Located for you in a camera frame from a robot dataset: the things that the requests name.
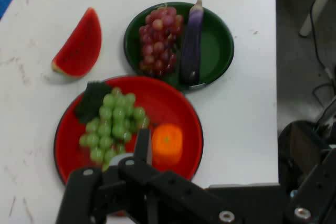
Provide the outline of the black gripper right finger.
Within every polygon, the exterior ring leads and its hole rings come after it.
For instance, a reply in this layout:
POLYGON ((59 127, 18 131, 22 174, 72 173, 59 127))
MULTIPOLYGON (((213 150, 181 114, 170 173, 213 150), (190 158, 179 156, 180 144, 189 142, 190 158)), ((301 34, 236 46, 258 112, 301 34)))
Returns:
POLYGON ((294 121, 278 137, 279 183, 288 203, 285 223, 335 223, 335 148, 307 121, 294 121))

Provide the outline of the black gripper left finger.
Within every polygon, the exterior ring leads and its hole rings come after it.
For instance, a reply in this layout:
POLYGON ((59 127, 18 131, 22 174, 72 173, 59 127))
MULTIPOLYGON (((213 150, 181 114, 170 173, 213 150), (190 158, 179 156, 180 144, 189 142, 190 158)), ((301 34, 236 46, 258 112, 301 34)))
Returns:
POLYGON ((235 223, 223 201, 178 174, 151 165, 150 131, 138 132, 132 156, 102 171, 74 170, 68 179, 57 223, 105 223, 124 212, 136 223, 235 223))

